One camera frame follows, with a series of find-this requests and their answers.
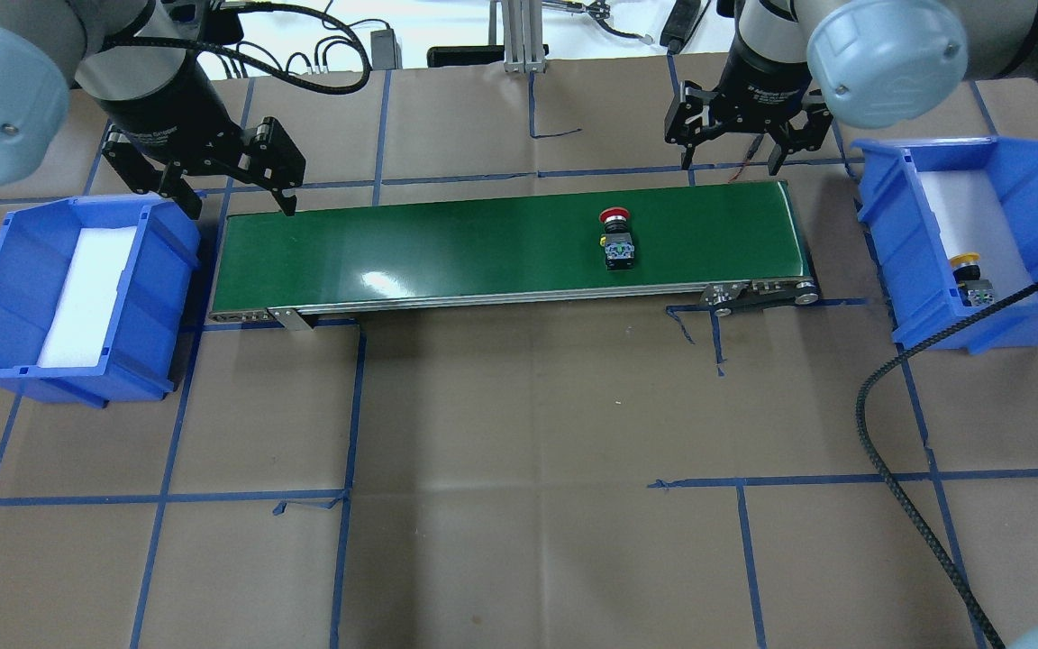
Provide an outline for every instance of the black cable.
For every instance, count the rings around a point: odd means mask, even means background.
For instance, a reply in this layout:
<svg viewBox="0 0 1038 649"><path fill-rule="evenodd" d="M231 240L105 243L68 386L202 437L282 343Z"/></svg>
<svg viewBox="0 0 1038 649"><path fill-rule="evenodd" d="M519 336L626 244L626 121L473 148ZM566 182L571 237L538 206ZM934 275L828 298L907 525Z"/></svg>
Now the black cable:
<svg viewBox="0 0 1038 649"><path fill-rule="evenodd" d="M391 24L384 21L383 18L363 18L361 21L355 21L353 24L347 25L351 29L357 28L361 24L383 24L384 29L391 29Z"/></svg>
<svg viewBox="0 0 1038 649"><path fill-rule="evenodd" d="M215 58L218 58L219 62L222 63L222 71L227 75L227 79L233 79L234 77L238 77L238 75L230 73L230 65L227 64L226 58L219 57L218 54L215 54Z"/></svg>
<svg viewBox="0 0 1038 649"><path fill-rule="evenodd" d="M695 24L691 25L691 36L688 37L687 40L691 40L692 37L695 37L695 30L700 28L701 22L704 22L704 17L707 16L707 9L712 8L713 3L715 3L715 0L707 0L707 3L704 4L704 10L700 11L700 17L695 18Z"/></svg>
<svg viewBox="0 0 1038 649"><path fill-rule="evenodd" d="M347 43L347 37L340 36L340 34L337 33L333 34L333 36L321 37L321 39L318 40L318 43L315 45L315 57L313 57L315 65L322 65L324 63L322 58L320 58L320 54L318 54L318 49L322 48L322 46L325 43L338 43L338 42Z"/></svg>
<svg viewBox="0 0 1038 649"><path fill-rule="evenodd" d="M326 48L323 48L323 72L331 71L330 66L326 64L326 53L328 53L331 48L334 48L335 45L345 45L345 42L333 40L328 43L328 45L326 45Z"/></svg>
<svg viewBox="0 0 1038 649"><path fill-rule="evenodd" d="M338 31L344 32L350 37L349 46L352 50L358 53L359 60L362 61L362 73L359 74L358 81L351 83L350 85L321 85L321 83L312 83L310 81L305 81L305 79L300 79L296 75L289 74L285 71L281 71L270 63L258 60L258 58L251 57L250 55L243 54L241 52L236 52L229 48L223 48L222 45L215 45L215 43L202 43L196 40L186 40L182 37L113 37L113 39L108 38L104 44L104 49L110 48L175 48L181 50L190 50L193 52L210 52L213 54L222 54L224 57L231 58L231 60L239 61L240 63L246 63L246 65L255 66L265 73L272 75L276 79L280 79L290 85L295 85L297 87L302 87L304 90L310 90L312 92L318 92L321 94L350 94L351 92L356 92L361 89L362 86L366 85L367 79L371 79L372 74L372 62L371 59L366 57L366 49L363 49L361 40L358 40L358 34L347 26L347 24L338 18L328 16L324 11L318 9L310 9L308 7L300 7L299 4L280 4L280 3L247 3L243 5L235 5L235 7L226 7L222 9L223 11L231 11L236 13L252 13L258 11L288 11L292 13L304 13L306 17L316 17L320 20L329 22L337 26Z"/></svg>
<svg viewBox="0 0 1038 649"><path fill-rule="evenodd" d="M603 20L602 18L595 18L595 24L600 25L601 28L603 28L603 31L610 33L611 36L634 37L635 40L639 40L639 38L643 37L641 33L630 33L629 31L619 31L618 29L614 29L613 26L607 24L606 21Z"/></svg>
<svg viewBox="0 0 1038 649"><path fill-rule="evenodd" d="M755 136L753 140L750 140L750 145L747 146L747 152L745 153L744 157L742 157L742 162L739 163L739 168L737 168L736 172L733 173L732 180L728 181L728 185L733 184L733 182L739 180L739 177L742 175L744 169L747 168L747 165L750 164L750 161L755 158L755 154L759 153L759 147L761 147L763 144L763 135L765 134L761 133Z"/></svg>
<svg viewBox="0 0 1038 649"><path fill-rule="evenodd" d="M927 546L935 555L935 559L939 561L939 566L944 568L944 572L947 572L948 578L952 579L952 585L955 586L956 592L959 593L960 598L963 599L964 605L967 607L967 613L972 616L972 620L975 621L976 625L984 632L984 638L987 639L988 644L991 644L993 649L1005 649L1004 640L1001 640L1001 636L995 631L995 627L992 626L992 621L987 619L987 615L984 613L984 609L980 606L980 601L976 600L975 594L972 592L972 588L967 586L966 579L963 578L963 574L960 574L959 568L956 567L955 562L948 556L947 550L944 549L943 543L936 538L932 526L927 524L924 517L916 509L916 505L911 502L910 497L907 497L906 492L903 490L903 486L899 485L899 481L892 474L892 470L886 467L883 457L880 456L876 450L876 444L872 443L871 436L868 433L868 418L866 418L866 409L868 409L868 395L871 393L872 387L878 382L879 379L885 377L891 370L897 369L897 367L902 366L908 358L916 356L916 354L931 348L932 345L938 344L940 341L945 341L948 337L956 335L960 331L963 331L967 327L972 327L976 322L980 322L985 318L995 316L996 313L1005 309L1012 304L1018 303L1021 299L1027 298L1027 296L1033 295L1033 293L1038 292L1038 282L1031 283L1029 287L1021 289L1013 293L1012 296L998 301L998 303L991 304L983 310L977 312L956 322L956 324L951 325L947 329L935 333L934 336L930 336L927 341L922 342L922 344L913 346L911 349L904 350L897 357L892 358L884 362L880 369L876 370L865 382L864 385L859 387L859 394L856 396L856 430L859 432L859 443L863 444L864 451L868 454L869 459L872 461L872 465L876 468L876 472L883 478L883 482L886 483L886 488L892 491L892 495L897 498L899 505L903 507L903 510L907 514L907 518L910 518L911 524L916 525L916 530L919 530L919 534L923 536L924 541L927 542Z"/></svg>
<svg viewBox="0 0 1038 649"><path fill-rule="evenodd" d="M267 49L263 48L260 45L254 45L254 43L251 43L250 40L240 40L239 43L236 43L235 51L239 52L239 53L243 53L243 46L244 45L250 45L251 48L254 48L254 49L258 50L260 52L262 52L264 54L267 54L267 57L271 58L271 62L275 63L275 66L277 69L281 69L281 66L283 66L283 63L279 62L279 58L276 58L275 54L272 54L270 51L268 51Z"/></svg>
<svg viewBox="0 0 1038 649"><path fill-rule="evenodd" d="M313 65L310 63L310 58L306 57L306 54L296 52L288 57L288 64L283 67L285 72L291 72L291 62L296 60L296 58L302 58L302 60L306 63L306 70L309 71L313 69Z"/></svg>
<svg viewBox="0 0 1038 649"><path fill-rule="evenodd" d="M225 61L227 63L230 63L230 71L231 73L235 74L236 79L243 78L243 71L239 70L239 61L235 61L234 58L224 58L222 54L216 54L215 56L218 57L220 61Z"/></svg>

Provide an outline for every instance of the conveyor belt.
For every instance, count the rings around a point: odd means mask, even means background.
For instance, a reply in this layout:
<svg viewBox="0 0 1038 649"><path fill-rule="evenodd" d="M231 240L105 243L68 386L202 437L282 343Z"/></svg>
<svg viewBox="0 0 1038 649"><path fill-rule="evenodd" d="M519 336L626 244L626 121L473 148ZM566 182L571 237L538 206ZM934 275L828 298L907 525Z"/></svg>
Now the conveyor belt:
<svg viewBox="0 0 1038 649"><path fill-rule="evenodd" d="M598 214L631 211L609 271ZM811 280L783 182L235 216L211 317L501 304Z"/></svg>

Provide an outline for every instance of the black power adapter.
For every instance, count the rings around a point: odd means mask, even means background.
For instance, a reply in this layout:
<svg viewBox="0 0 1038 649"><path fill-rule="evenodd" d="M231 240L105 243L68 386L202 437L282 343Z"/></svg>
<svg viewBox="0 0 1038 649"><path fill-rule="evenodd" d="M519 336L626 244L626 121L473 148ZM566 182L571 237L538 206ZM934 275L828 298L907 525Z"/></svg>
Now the black power adapter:
<svg viewBox="0 0 1038 649"><path fill-rule="evenodd" d="M380 29L372 32L372 70L403 69L403 50L395 40L394 30Z"/></svg>
<svg viewBox="0 0 1038 649"><path fill-rule="evenodd" d="M695 25L700 22L701 0L675 0L672 13L666 18L663 31L659 33L659 45L665 46L668 54L679 54L683 51Z"/></svg>

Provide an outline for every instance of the blue plastic bin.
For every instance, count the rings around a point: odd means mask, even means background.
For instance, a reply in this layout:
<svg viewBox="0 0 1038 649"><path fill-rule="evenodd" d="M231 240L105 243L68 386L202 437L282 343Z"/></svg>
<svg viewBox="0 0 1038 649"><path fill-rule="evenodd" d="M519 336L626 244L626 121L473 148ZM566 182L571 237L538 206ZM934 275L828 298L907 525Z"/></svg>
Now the blue plastic bin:
<svg viewBox="0 0 1038 649"><path fill-rule="evenodd" d="M37 367L79 233L136 226L99 363ZM167 378L198 229L172 201L95 196L8 213L0 229L0 386L42 402L157 401Z"/></svg>
<svg viewBox="0 0 1038 649"><path fill-rule="evenodd" d="M895 342L910 348L983 308L960 301L920 172L983 169L1022 266L1031 279L1038 279L1038 140L856 140L853 145L866 157L859 221L868 224L876 245L897 318ZM1006 296L998 293L996 299ZM1014 304L935 346L980 353L996 346L1031 345L1038 345L1038 301Z"/></svg>

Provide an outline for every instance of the red button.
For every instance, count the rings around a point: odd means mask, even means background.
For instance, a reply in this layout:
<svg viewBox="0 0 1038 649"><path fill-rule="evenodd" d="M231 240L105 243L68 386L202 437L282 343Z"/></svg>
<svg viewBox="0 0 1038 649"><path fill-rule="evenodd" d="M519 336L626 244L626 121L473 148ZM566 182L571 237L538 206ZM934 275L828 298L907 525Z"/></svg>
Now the red button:
<svg viewBox="0 0 1038 649"><path fill-rule="evenodd" d="M601 222L606 222L606 219L613 216L622 216L623 218L630 219L631 213L630 211L627 211L627 209L606 209L598 215L598 219L600 219Z"/></svg>

